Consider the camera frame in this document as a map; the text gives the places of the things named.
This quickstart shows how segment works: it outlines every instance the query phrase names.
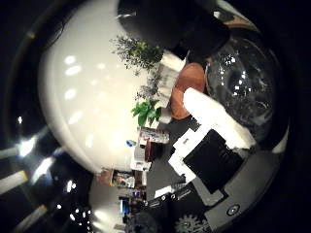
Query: desk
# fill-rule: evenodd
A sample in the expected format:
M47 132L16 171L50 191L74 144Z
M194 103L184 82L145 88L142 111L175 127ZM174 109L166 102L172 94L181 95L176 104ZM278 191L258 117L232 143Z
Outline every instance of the desk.
M169 143L163 145L163 151L155 159L150 171L147 173L147 200L152 200L155 197L156 190L179 183L183 180L182 177L174 171L168 163L174 143L180 138L189 128L196 130L198 124L194 118L188 116L181 120L173 119L169 124L160 124L159 129L166 129L170 132Z

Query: ceiling spotlight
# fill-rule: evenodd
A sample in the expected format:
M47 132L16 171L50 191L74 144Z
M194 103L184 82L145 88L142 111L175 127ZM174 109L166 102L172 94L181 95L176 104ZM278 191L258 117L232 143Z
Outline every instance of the ceiling spotlight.
M72 220L76 220L73 214L70 214L70 218L71 218Z

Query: green plant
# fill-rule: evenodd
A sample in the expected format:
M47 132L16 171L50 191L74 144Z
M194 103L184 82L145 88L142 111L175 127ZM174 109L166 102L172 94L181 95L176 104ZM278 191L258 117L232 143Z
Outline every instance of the green plant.
M117 47L113 53L116 53L121 61L124 62L126 69L136 67L136 75L139 75L140 69L148 72L155 68L163 56L163 49L159 46L152 46L146 42L118 35L116 39L111 40Z
M131 110L133 117L138 116L138 125L144 126L148 120L149 125L152 125L155 120L160 117L160 108L155 108L158 100L147 99L142 103L136 103L135 108Z

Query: leaves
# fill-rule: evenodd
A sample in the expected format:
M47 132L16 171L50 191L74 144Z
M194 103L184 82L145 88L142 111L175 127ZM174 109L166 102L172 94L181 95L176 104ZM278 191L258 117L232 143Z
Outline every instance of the leaves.
M140 69L152 71L163 56L163 49L160 47L149 45L134 38L118 35L116 39L110 41L116 46L113 53L121 58L126 69L138 68L135 71L136 75Z
M158 100L147 99L145 102L136 103L131 112L134 117L138 115L139 126L144 126L146 121L148 121L149 125L152 125L155 120L159 119L160 108L155 108L157 102Z

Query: ceiling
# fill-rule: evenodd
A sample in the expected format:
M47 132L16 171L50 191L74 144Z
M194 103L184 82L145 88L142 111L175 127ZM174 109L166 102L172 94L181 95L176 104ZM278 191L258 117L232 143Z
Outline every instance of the ceiling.
M112 54L110 41L124 34L118 1L85 2L56 32L40 66L40 98L53 135L92 173L129 170L136 119L130 110L146 73L134 76Z

